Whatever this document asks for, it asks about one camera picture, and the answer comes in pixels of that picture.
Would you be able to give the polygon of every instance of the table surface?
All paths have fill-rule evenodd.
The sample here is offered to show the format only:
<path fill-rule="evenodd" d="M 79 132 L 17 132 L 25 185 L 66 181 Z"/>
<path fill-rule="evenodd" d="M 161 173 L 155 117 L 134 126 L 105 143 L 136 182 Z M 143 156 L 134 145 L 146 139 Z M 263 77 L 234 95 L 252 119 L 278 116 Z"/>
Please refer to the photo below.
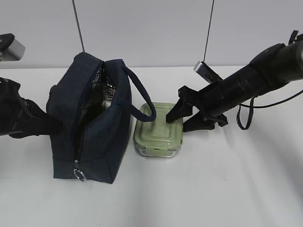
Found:
<path fill-rule="evenodd" d="M 223 78 L 240 67 L 214 67 Z M 45 109 L 66 69 L 0 70 L 22 97 Z M 207 85 L 192 67 L 134 68 L 154 102 L 176 103 L 178 89 Z M 303 81 L 256 99 L 280 101 Z M 133 89 L 133 102 L 144 100 Z M 229 125 L 185 133 L 171 159 L 146 158 L 129 142 L 113 185 L 53 179 L 48 136 L 0 137 L 0 226 L 3 227 L 302 227 L 303 97 L 256 110 L 248 131 Z M 243 121 L 248 110 L 243 109 Z"/>

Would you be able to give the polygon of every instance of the green lid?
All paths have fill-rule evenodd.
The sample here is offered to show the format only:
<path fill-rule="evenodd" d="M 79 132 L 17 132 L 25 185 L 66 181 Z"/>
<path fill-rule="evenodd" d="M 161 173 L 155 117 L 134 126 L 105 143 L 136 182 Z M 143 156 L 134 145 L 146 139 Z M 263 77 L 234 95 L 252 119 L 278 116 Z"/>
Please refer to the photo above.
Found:
<path fill-rule="evenodd" d="M 183 119 L 173 123 L 166 123 L 166 115 L 174 107 L 170 103 L 154 103 L 157 118 L 153 122 L 141 122 L 137 120 L 134 142 L 138 149 L 144 150 L 143 155 L 171 157 L 172 151 L 176 151 L 182 145 Z M 151 110 L 147 104 L 141 107 L 141 112 L 147 115 Z"/>

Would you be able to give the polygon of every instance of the white wall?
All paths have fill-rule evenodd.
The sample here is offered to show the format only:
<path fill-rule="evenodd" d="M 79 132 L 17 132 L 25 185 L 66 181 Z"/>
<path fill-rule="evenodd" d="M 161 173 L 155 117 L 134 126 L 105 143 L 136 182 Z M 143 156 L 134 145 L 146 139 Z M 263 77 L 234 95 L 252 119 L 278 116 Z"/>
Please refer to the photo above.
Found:
<path fill-rule="evenodd" d="M 202 59 L 212 0 L 76 0 L 86 51 L 128 66 L 191 66 Z M 71 0 L 1 0 L 0 34 L 26 46 L 0 68 L 68 67 L 81 51 Z M 243 65 L 303 31 L 302 0 L 216 0 L 206 62 Z"/>

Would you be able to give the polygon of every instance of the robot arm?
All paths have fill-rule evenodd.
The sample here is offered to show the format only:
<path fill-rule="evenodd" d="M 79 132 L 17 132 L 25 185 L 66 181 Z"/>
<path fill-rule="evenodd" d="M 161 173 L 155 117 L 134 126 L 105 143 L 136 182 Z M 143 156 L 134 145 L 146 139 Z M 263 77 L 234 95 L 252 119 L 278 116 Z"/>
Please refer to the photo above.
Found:
<path fill-rule="evenodd" d="M 13 34 L 0 35 L 0 61 L 19 61 L 25 47 Z M 20 139 L 60 132 L 62 124 L 43 112 L 36 103 L 20 97 L 20 84 L 0 77 L 0 136 Z"/>
<path fill-rule="evenodd" d="M 195 71 L 210 85 L 200 91 L 186 86 L 180 88 L 180 99 L 167 114 L 167 122 L 191 116 L 196 106 L 199 113 L 184 123 L 184 132 L 212 130 L 216 122 L 223 127 L 228 124 L 224 112 L 291 81 L 303 79 L 303 35 L 297 34 L 298 31 L 293 32 L 289 45 L 276 44 L 266 49 L 224 80 L 204 62 L 199 62 Z"/>

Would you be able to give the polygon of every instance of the bag strap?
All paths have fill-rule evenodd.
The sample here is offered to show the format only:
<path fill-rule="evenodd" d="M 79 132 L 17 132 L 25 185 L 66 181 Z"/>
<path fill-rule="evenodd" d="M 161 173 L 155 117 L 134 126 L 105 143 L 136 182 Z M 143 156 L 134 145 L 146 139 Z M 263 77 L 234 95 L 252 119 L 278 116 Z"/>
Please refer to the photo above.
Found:
<path fill-rule="evenodd" d="M 151 98 L 148 95 L 145 87 L 143 86 L 143 84 L 141 83 L 139 78 L 136 76 L 136 74 L 134 74 L 133 71 L 131 71 L 126 66 L 123 67 L 123 70 L 129 76 L 129 78 L 132 80 L 133 84 L 136 86 L 136 88 L 138 89 L 138 91 L 140 92 L 140 94 L 142 95 L 142 97 L 144 98 L 144 100 L 146 101 L 148 106 L 150 107 L 151 115 L 147 116 L 147 115 L 143 114 L 136 107 L 134 107 L 129 101 L 127 101 L 124 98 L 119 97 L 118 98 L 118 104 L 120 106 L 122 106 L 125 109 L 125 111 L 127 111 L 132 116 L 137 118 L 139 121 L 142 121 L 142 122 L 152 122 L 152 121 L 154 121 L 156 119 L 156 116 L 157 116 L 156 108 L 153 105 L 153 103 L 151 101 Z"/>

